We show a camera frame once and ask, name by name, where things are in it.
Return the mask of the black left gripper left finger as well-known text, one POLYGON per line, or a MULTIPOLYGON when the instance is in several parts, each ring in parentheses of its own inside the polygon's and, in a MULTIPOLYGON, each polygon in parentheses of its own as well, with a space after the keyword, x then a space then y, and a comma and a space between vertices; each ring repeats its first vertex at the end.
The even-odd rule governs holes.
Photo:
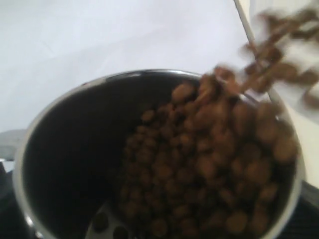
POLYGON ((31 239, 32 229, 19 209, 12 185, 12 171, 0 163, 0 238, 31 239))

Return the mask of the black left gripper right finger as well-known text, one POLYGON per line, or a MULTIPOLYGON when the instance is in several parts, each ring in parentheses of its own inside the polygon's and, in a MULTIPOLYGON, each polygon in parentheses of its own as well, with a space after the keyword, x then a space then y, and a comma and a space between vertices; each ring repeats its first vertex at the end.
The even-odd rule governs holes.
POLYGON ((292 238, 319 238, 319 189, 302 183, 301 198, 292 218, 292 238))

